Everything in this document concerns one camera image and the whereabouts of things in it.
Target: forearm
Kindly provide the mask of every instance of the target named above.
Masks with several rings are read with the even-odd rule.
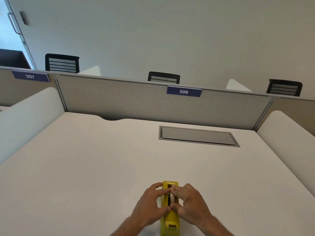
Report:
[[[143,226],[136,219],[128,217],[110,236],[137,236]]]
[[[207,219],[203,224],[199,225],[198,228],[206,236],[233,236],[214,216]]]

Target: cubicle partition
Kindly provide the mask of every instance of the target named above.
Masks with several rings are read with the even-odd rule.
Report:
[[[16,79],[12,71],[47,74],[50,82]],[[181,96],[167,94],[164,83],[0,67],[0,106],[12,106],[47,87],[58,90],[65,111],[107,120],[131,118],[257,131],[272,111],[279,110],[315,135],[315,100],[205,88],[200,97]]]

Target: white desk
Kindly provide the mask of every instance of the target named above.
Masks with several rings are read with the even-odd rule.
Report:
[[[160,125],[230,131],[241,147],[162,141]],[[191,183],[235,235],[315,234],[315,198],[254,131],[74,113],[0,166],[0,234],[108,235],[163,180]]]

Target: mesh backrest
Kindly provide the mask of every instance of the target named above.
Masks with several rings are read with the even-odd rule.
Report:
[[[149,72],[148,81],[179,84],[180,75],[160,73],[160,72]]]
[[[269,86],[266,93],[300,96],[302,83],[281,79],[269,79]]]
[[[46,54],[46,71],[79,73],[79,57],[71,55]]]

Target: person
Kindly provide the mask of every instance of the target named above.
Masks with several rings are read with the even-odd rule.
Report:
[[[130,217],[128,217],[111,236],[136,236],[145,226],[151,225],[164,214],[174,210],[179,217],[186,222],[197,226],[206,236],[233,236],[221,223],[214,217],[204,201],[203,197],[190,184],[183,187],[172,185],[168,189],[157,189],[162,186],[161,182],[151,185],[146,189],[137,202]],[[168,192],[183,200],[180,204],[171,204],[159,208],[157,198]]]

